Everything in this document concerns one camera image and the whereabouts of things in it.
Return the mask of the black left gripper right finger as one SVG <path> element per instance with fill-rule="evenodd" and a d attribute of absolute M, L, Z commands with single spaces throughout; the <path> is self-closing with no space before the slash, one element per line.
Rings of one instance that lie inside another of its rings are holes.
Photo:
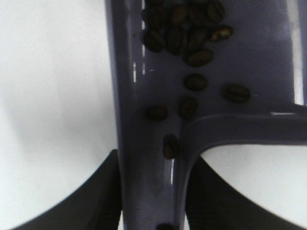
<path fill-rule="evenodd" d="M 192 230 L 299 230 L 252 202 L 201 157 L 189 176 L 185 211 Z"/>

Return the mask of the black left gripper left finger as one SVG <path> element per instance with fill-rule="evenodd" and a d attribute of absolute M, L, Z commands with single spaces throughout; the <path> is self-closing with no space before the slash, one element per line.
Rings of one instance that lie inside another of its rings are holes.
<path fill-rule="evenodd" d="M 118 150 L 70 196 L 19 230 L 116 230 L 122 211 Z"/>

